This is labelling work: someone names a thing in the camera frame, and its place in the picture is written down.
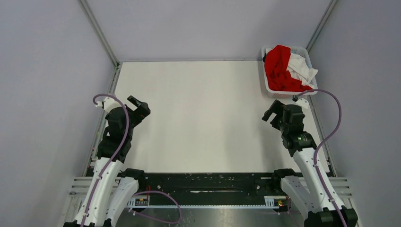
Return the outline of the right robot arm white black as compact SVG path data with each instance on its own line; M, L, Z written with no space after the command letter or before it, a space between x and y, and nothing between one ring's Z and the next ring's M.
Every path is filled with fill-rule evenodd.
M317 145L312 135L304 130L302 108L274 100L262 120L266 122L272 114L275 116L270 124L280 131L283 146L299 167L306 183L306 186L301 184L293 169L278 169L271 178L273 192L289 197L301 213L305 227L355 227L357 213L353 208L346 207L321 168L316 154Z

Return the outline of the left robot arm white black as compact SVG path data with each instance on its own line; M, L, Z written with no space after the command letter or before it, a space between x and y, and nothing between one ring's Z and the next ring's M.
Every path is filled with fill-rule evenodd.
M151 110L133 96L127 100L136 106L134 110L113 95L103 97L95 105L107 113L107 126L97 147L92 181L77 215L65 227L114 227L131 196L142 194L147 187L143 170L123 171L122 166L131 149L133 129Z

